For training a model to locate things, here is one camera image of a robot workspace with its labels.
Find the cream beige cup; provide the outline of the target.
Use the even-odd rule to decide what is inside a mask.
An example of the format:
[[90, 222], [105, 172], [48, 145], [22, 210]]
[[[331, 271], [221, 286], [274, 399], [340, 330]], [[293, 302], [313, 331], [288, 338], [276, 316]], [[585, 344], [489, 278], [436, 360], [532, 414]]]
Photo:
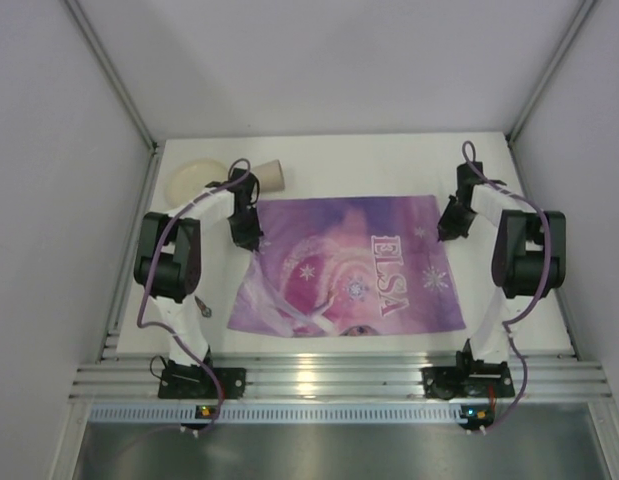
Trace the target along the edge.
[[279, 160], [271, 160], [252, 167], [251, 173], [258, 180], [262, 193], [276, 193], [285, 190], [285, 178]]

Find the purple Elsa placemat cloth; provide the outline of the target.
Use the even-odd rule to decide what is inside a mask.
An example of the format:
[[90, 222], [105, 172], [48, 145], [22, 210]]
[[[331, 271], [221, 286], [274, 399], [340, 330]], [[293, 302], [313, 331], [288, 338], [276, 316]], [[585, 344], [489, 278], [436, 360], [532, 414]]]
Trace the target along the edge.
[[228, 327], [280, 338], [462, 330], [432, 195], [268, 200]]

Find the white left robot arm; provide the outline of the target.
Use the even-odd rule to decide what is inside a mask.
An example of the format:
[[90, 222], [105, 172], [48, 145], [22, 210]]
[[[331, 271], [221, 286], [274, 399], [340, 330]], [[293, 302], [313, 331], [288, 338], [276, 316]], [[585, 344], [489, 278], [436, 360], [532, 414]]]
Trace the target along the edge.
[[193, 199], [166, 213], [149, 212], [141, 223], [133, 278], [143, 294], [136, 317], [140, 329], [169, 336], [169, 359], [202, 367], [210, 353], [195, 300], [202, 277], [202, 233], [227, 222], [233, 244], [254, 252], [263, 232], [257, 213], [260, 183], [248, 160], [230, 167], [223, 182], [208, 184]]

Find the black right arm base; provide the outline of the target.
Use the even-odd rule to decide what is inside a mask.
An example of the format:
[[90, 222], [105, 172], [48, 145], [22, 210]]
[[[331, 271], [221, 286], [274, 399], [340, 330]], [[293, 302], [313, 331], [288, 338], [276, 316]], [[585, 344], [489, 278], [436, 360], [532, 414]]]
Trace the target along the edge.
[[458, 367], [428, 367], [422, 371], [424, 395], [428, 399], [513, 398], [515, 388], [508, 366], [488, 364], [463, 371]]

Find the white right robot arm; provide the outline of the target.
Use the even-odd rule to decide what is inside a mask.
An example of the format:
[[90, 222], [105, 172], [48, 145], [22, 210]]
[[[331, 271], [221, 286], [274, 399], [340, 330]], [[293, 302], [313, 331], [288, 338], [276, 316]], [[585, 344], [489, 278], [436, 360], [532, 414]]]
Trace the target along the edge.
[[479, 217], [496, 229], [490, 266], [496, 290], [463, 349], [476, 361], [501, 364], [508, 360], [514, 327], [564, 282], [566, 216], [536, 208], [503, 182], [486, 179], [480, 162], [458, 166], [456, 182], [438, 221], [438, 239], [466, 238]]

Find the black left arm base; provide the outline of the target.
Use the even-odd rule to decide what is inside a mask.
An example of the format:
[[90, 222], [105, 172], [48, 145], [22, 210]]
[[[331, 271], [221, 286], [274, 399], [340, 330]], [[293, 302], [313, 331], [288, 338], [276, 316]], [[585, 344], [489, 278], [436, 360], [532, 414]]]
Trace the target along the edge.
[[[244, 368], [213, 367], [225, 400], [240, 399], [246, 387]], [[166, 400], [212, 400], [218, 399], [218, 390], [213, 379], [196, 366], [168, 365], [161, 374], [157, 394]]]

